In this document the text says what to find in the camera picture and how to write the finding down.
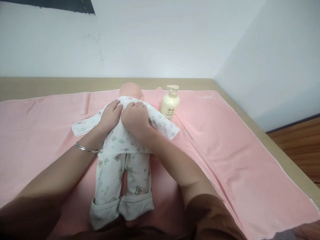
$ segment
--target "human hand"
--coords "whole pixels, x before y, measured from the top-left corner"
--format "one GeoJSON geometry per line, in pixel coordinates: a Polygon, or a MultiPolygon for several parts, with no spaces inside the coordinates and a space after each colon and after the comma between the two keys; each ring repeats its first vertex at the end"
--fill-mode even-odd
{"type": "Polygon", "coordinates": [[[119,122],[120,114],[123,109],[123,105],[120,104],[119,100],[114,100],[109,103],[104,109],[100,122],[96,126],[100,131],[108,134],[119,122]]]}
{"type": "Polygon", "coordinates": [[[140,142],[150,130],[148,109],[142,102],[129,103],[121,114],[121,121],[124,128],[132,133],[140,142]]]}

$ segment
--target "pink towel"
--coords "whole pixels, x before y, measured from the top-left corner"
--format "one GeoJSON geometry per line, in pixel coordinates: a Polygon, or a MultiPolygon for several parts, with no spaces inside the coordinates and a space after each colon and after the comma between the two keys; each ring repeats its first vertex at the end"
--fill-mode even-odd
{"type": "MultiPolygon", "coordinates": [[[[143,91],[160,108],[165,91],[143,91]]],[[[48,96],[0,103],[0,207],[79,138],[71,125],[97,113],[119,90],[48,96]]],[[[320,219],[309,198],[287,177],[233,109],[215,91],[180,91],[173,122],[180,128],[173,143],[190,155],[216,187],[248,239],[320,219]]],[[[57,235],[86,229],[94,196],[97,159],[66,200],[54,230],[57,235]]],[[[140,217],[141,226],[183,234],[184,210],[179,188],[151,158],[155,210],[140,217]]]]}

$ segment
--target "silver bracelet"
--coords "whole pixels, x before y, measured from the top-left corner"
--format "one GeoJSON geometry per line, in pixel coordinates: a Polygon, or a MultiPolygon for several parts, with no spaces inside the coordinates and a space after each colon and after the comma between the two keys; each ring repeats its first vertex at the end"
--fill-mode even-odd
{"type": "Polygon", "coordinates": [[[97,151],[93,151],[93,150],[91,150],[91,149],[89,149],[89,148],[86,148],[86,147],[84,147],[84,146],[81,146],[78,142],[76,142],[75,146],[76,146],[77,148],[79,148],[79,149],[81,149],[81,150],[84,150],[84,151],[87,151],[87,152],[92,152],[92,153],[97,153],[97,152],[98,152],[98,150],[97,150],[97,151]]]}

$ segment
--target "lotion bottle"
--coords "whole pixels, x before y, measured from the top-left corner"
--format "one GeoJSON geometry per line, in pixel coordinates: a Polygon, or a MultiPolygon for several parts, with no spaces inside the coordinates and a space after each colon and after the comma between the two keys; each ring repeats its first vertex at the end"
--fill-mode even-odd
{"type": "Polygon", "coordinates": [[[160,112],[169,120],[171,120],[175,114],[176,108],[180,103],[178,97],[179,86],[169,85],[167,86],[169,92],[163,96],[160,112]]]}

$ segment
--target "wooden floor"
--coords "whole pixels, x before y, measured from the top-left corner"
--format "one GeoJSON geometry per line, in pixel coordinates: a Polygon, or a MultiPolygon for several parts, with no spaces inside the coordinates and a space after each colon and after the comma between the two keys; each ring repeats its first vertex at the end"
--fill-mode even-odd
{"type": "MultiPolygon", "coordinates": [[[[320,117],[268,135],[320,188],[320,117]]],[[[320,239],[320,221],[294,228],[293,232],[297,240],[320,239]]]]}

